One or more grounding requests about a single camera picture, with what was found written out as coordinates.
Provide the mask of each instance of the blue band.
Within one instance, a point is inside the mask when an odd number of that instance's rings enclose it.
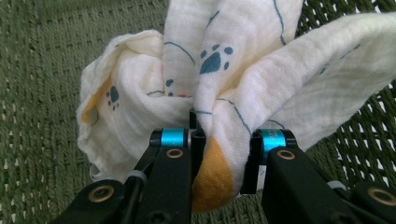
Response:
[[[184,129],[163,129],[162,147],[183,147]]]
[[[285,135],[279,129],[261,129],[262,131],[262,145],[263,145],[263,161],[262,165],[267,164],[268,153],[274,147],[285,147]]]

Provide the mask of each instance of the folded fabric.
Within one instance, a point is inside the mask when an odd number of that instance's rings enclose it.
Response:
[[[293,40],[302,2],[173,0],[164,35],[111,40],[81,76],[78,146],[92,179],[124,181],[151,132],[188,128],[194,107],[207,143],[192,209],[215,209],[241,188],[254,130],[290,129],[307,150],[396,78],[396,13]]]

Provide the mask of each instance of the round joint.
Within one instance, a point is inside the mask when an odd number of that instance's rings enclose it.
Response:
[[[396,206],[396,196],[383,189],[369,188],[368,194],[379,203]]]
[[[177,159],[183,156],[183,151],[178,148],[172,148],[166,151],[166,156],[171,159]]]
[[[278,157],[280,157],[284,160],[287,160],[287,161],[291,161],[291,160],[294,160],[294,158],[296,158],[294,153],[287,151],[287,150],[279,150],[276,154]]]
[[[114,188],[110,185],[98,186],[91,190],[88,198],[93,203],[101,203],[109,199],[114,193]]]

